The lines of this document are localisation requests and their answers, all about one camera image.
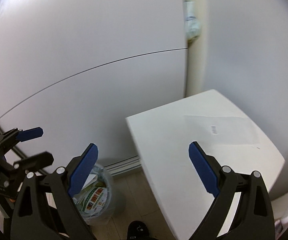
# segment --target barcode label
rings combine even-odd
[[[211,125],[212,134],[217,134],[217,129],[215,125]]]

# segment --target black clamp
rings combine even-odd
[[[240,174],[229,166],[221,167],[197,142],[191,143],[188,151],[207,192],[215,198],[190,240],[274,240],[273,211],[261,174]],[[241,192],[241,197],[233,222],[226,234],[217,237],[236,192]]]
[[[11,239],[96,239],[71,197],[81,191],[97,157],[97,146],[90,144],[81,156],[73,158],[66,167],[58,167],[52,174],[28,173],[17,197]],[[57,209],[48,205],[47,192],[53,194]]]
[[[43,130],[40,127],[30,130],[9,130],[0,135],[0,195],[16,199],[18,189],[26,173],[38,171],[53,163],[53,156],[49,152],[43,152],[32,157],[19,160],[10,165],[4,155],[19,142],[41,137]]]

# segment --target paper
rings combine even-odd
[[[209,145],[257,144],[255,125],[249,118],[185,115],[187,133],[197,142]]]
[[[86,188],[87,186],[89,186],[90,184],[92,184],[93,182],[97,181],[97,175],[96,174],[90,174],[88,175],[85,183],[84,183],[84,186],[82,187],[83,188]]]

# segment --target tile floor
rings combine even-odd
[[[126,239],[128,225],[134,220],[143,221],[150,236],[158,240],[175,240],[156,203],[143,171],[115,179],[117,188],[124,193],[126,207],[107,225],[91,227],[98,240]]]

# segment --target blue gripper pad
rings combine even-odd
[[[32,140],[38,137],[41,137],[43,135],[43,129],[40,127],[36,127],[33,129],[21,131],[17,134],[16,140],[20,142],[25,142],[28,140]]]
[[[189,145],[188,155],[200,176],[206,191],[213,194],[214,197],[217,197],[220,193],[217,177],[205,157],[194,143]]]
[[[83,158],[69,178],[69,188],[67,192],[70,197],[73,197],[81,191],[99,155],[97,146],[93,143],[90,144],[84,152],[86,152],[86,154],[83,154]]]

